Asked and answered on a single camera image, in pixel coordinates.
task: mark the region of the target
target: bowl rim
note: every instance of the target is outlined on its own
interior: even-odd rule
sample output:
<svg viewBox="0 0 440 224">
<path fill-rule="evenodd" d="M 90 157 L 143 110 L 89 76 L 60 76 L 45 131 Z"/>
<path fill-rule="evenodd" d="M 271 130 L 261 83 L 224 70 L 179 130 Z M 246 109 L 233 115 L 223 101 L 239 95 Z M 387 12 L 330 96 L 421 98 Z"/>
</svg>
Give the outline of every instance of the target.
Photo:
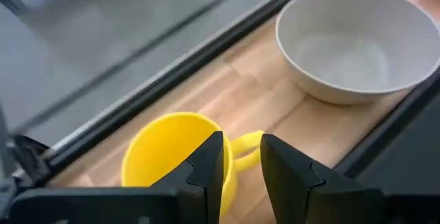
<svg viewBox="0 0 440 224">
<path fill-rule="evenodd" d="M 340 87 L 337 86 L 333 83 L 327 82 L 311 73 L 309 73 L 308 71 L 304 70 L 302 67 L 300 67 L 298 64 L 296 64 L 291 58 L 290 56 L 287 54 L 287 52 L 284 50 L 283 44 L 281 43 L 280 37 L 279 37 L 279 26 L 280 26 L 280 21 L 284 15 L 284 13 L 286 12 L 287 9 L 289 9 L 292 5 L 295 4 L 295 2 L 297 2 L 298 0 L 291 0 L 289 1 L 289 3 L 287 3 L 283 9 L 281 10 L 281 12 L 278 14 L 278 16 L 276 17 L 276 27 L 275 27 L 275 35 L 276 35 L 276 42 L 278 43 L 278 47 L 280 48 L 281 52 L 283 53 L 283 56 L 289 61 L 289 63 L 294 66 L 297 70 L 299 70 L 302 74 L 308 76 L 309 78 L 315 80 L 316 82 L 319 82 L 327 87 L 331 87 L 334 89 L 339 89 L 339 90 L 343 90 L 343 91 L 348 91 L 348 92 L 352 92 L 352 93 L 374 93 L 374 94 L 381 94 L 381 93 L 393 93 L 393 92 L 397 92 L 397 91 L 401 91 L 404 89 L 408 89 L 411 87 L 414 87 L 415 85 L 418 85 L 419 83 L 423 82 L 424 80 L 426 80 L 427 78 L 429 78 L 431 75 L 433 75 L 434 72 L 436 72 L 436 70 L 439 68 L 440 66 L 440 54 L 437 57 L 437 61 L 435 63 L 435 65 L 431 68 L 430 71 L 426 72 L 420 79 L 418 80 L 414 80 L 412 82 L 409 82 L 408 84 L 404 84 L 400 87 L 394 87 L 394 88 L 390 88 L 390 89 L 366 89 L 366 90 L 359 90 L 359 89 L 354 89 L 354 88 L 350 88 L 350 87 Z M 420 6 L 418 6 L 417 4 L 413 3 L 410 0 L 402 0 L 405 1 L 406 3 L 412 5 L 413 7 L 415 7 L 416 9 L 418 9 L 422 14 L 424 14 L 429 21 L 431 22 L 431 24 L 435 27 L 435 29 L 437 30 L 437 34 L 439 35 L 440 38 L 440 27 L 437 24 L 437 22 L 435 21 L 435 19 L 432 17 L 432 15 L 430 13 L 428 13 L 426 10 L 424 10 L 423 8 L 421 8 Z"/>
</svg>

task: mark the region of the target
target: gray floor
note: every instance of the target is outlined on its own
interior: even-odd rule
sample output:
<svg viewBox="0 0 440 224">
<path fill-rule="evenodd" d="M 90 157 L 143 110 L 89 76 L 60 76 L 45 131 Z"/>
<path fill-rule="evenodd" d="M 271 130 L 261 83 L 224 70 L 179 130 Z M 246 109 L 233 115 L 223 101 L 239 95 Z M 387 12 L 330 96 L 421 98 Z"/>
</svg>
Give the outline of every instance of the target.
<svg viewBox="0 0 440 224">
<path fill-rule="evenodd" d="M 44 0 L 0 5 L 0 99 L 10 129 L 127 59 L 212 0 Z M 52 145 L 264 0 L 225 0 L 27 135 Z"/>
</svg>

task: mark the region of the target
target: wood grain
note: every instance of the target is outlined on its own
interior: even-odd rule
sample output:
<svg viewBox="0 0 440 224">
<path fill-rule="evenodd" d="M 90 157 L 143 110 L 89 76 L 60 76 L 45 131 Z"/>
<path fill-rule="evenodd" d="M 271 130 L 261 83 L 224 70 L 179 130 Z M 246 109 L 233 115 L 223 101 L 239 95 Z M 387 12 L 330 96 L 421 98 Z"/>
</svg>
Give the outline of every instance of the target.
<svg viewBox="0 0 440 224">
<path fill-rule="evenodd" d="M 440 20 L 440 0 L 410 1 Z M 290 78 L 274 29 L 274 19 L 260 26 L 84 155 L 52 185 L 118 186 L 130 139 L 154 118 L 175 111 L 203 113 L 231 138 L 263 129 L 333 167 L 408 93 L 357 106 L 314 99 Z M 236 199 L 221 223 L 275 223 L 260 166 L 239 174 Z"/>
</svg>

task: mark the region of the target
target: white bowl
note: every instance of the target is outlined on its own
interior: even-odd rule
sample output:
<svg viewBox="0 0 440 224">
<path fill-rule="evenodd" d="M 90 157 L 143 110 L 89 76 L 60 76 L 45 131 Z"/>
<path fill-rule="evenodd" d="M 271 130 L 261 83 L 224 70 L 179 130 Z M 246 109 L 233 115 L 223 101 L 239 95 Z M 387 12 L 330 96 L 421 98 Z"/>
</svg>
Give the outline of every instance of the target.
<svg viewBox="0 0 440 224">
<path fill-rule="evenodd" d="M 439 27 L 407 0 L 292 0 L 276 39 L 297 84 L 337 104 L 413 87 L 440 63 Z"/>
</svg>

